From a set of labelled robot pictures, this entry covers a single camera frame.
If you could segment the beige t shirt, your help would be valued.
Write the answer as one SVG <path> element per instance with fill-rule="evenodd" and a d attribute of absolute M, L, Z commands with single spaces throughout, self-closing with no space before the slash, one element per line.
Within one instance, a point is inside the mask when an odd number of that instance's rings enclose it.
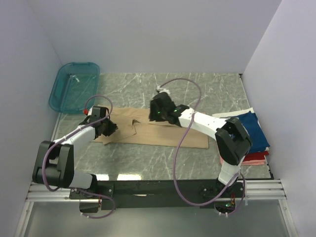
<path fill-rule="evenodd" d="M 114 107 L 110 119 L 118 129 L 110 136 L 99 136 L 94 143 L 176 147 L 186 131 L 166 121 L 149 121 L 149 109 Z"/>

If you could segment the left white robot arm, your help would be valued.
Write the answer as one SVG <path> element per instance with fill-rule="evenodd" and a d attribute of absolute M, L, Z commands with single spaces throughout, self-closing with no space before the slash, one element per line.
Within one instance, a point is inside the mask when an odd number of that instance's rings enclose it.
<path fill-rule="evenodd" d="M 58 188 L 90 189 L 96 176 L 75 171 L 74 157 L 80 149 L 101 135 L 110 136 L 118 126 L 110 120 L 112 110 L 94 106 L 86 110 L 86 118 L 77 128 L 54 141 L 39 145 L 32 181 L 44 184 L 52 192 Z"/>

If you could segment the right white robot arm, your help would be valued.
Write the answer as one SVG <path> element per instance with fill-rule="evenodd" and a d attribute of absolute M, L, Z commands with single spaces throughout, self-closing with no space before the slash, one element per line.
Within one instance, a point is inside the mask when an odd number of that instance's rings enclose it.
<path fill-rule="evenodd" d="M 216 118 L 186 105 L 175 105 L 166 92 L 158 93 L 150 101 L 150 121 L 163 122 L 201 132 L 217 143 L 223 159 L 218 181 L 232 185 L 240 172 L 241 163 L 253 142 L 238 118 Z"/>

